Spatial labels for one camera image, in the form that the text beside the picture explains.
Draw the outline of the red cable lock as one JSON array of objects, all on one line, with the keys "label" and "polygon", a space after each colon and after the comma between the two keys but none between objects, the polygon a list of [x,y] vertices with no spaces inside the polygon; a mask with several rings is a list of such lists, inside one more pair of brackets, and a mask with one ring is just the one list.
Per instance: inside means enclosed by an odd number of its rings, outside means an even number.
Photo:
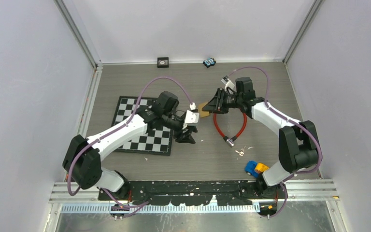
[{"label": "red cable lock", "polygon": [[240,113],[240,116],[237,116],[236,119],[236,122],[232,122],[231,119],[226,118],[225,115],[214,114],[213,116],[214,128],[229,147],[235,146],[235,143],[247,126],[248,117],[245,113]]}]

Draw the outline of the silver key bunch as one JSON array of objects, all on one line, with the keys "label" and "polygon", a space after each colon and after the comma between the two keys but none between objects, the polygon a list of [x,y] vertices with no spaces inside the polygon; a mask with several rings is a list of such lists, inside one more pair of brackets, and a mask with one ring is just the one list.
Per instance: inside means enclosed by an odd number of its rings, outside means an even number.
[{"label": "silver key bunch", "polygon": [[245,149],[246,149],[246,146],[244,146],[243,148],[239,149],[239,150],[235,150],[235,152],[240,156],[240,157],[243,157],[244,154],[245,154]]}]

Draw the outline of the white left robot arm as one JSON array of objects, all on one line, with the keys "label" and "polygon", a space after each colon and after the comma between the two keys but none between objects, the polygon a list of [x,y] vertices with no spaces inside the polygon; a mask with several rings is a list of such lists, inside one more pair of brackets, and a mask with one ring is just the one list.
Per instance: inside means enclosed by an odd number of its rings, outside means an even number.
[{"label": "white left robot arm", "polygon": [[102,161],[126,142],[160,127],[172,130],[176,142],[194,144],[192,133],[197,132],[198,109],[192,102],[179,116],[178,104],[176,95],[164,91],[151,105],[135,106],[126,119],[109,129],[87,138],[74,136],[62,163],[68,172],[67,181],[76,182],[78,189],[105,188],[117,200],[125,199],[129,188],[123,175],[104,168]]}]

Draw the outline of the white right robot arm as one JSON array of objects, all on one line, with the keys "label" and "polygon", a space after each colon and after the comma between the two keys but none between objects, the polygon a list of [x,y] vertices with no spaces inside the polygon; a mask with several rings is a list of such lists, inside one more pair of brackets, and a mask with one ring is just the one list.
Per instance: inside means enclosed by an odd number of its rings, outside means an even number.
[{"label": "white right robot arm", "polygon": [[239,109],[278,136],[278,161],[269,169],[260,171],[256,177],[254,189],[260,197],[269,198],[276,187],[294,174],[310,173],[310,167],[319,167],[322,151],[315,124],[309,120],[293,119],[273,108],[263,97],[257,97],[251,78],[237,78],[235,88],[218,88],[202,110],[211,114],[226,114],[230,108]]}]

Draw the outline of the black white chessboard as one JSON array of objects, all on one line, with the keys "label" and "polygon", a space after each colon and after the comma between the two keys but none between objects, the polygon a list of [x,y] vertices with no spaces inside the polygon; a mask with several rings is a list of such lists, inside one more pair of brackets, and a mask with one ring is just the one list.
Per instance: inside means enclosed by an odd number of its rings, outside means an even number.
[{"label": "black white chessboard", "polygon": [[138,97],[120,96],[112,119],[111,129],[115,129],[128,123],[128,125],[110,138],[117,138],[124,132],[128,132],[127,138],[121,138],[124,143],[115,151],[126,153],[142,153],[151,155],[170,156],[173,142],[173,130],[166,126],[157,126],[149,130],[143,119],[135,115],[128,121],[135,110]]}]

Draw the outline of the blue owl eraser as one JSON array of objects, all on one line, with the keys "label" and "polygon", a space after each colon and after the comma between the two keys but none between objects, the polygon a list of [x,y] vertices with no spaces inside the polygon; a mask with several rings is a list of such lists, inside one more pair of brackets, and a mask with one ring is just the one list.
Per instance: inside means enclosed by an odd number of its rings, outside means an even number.
[{"label": "blue owl eraser", "polygon": [[216,59],[215,58],[208,58],[208,59],[205,59],[202,63],[206,68],[209,68],[209,67],[212,67],[216,64]]}]

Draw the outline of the small black square box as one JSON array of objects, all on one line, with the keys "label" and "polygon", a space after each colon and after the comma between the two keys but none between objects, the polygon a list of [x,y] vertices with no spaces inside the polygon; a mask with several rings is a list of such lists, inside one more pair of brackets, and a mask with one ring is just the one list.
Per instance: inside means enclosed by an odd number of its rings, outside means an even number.
[{"label": "small black square box", "polygon": [[157,58],[157,68],[168,68],[169,67],[169,57],[158,57]]}]

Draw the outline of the blue yellow toy car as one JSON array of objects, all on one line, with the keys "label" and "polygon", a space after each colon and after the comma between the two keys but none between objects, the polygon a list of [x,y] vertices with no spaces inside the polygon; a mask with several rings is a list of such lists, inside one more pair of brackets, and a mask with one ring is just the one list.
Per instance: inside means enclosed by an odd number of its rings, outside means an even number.
[{"label": "blue yellow toy car", "polygon": [[253,176],[254,178],[258,178],[260,173],[268,170],[269,167],[264,165],[263,163],[257,163],[253,160],[248,161],[244,171],[248,174]]}]

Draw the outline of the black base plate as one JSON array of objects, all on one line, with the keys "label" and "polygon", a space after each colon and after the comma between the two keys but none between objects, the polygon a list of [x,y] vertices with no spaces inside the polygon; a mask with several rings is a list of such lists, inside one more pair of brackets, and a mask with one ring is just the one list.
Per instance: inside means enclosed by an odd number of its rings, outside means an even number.
[{"label": "black base plate", "polygon": [[209,181],[129,181],[117,192],[99,191],[98,199],[120,202],[128,200],[134,205],[206,206],[216,202],[219,206],[249,205],[254,200],[276,202],[283,200],[281,187],[260,189],[254,180]]}]

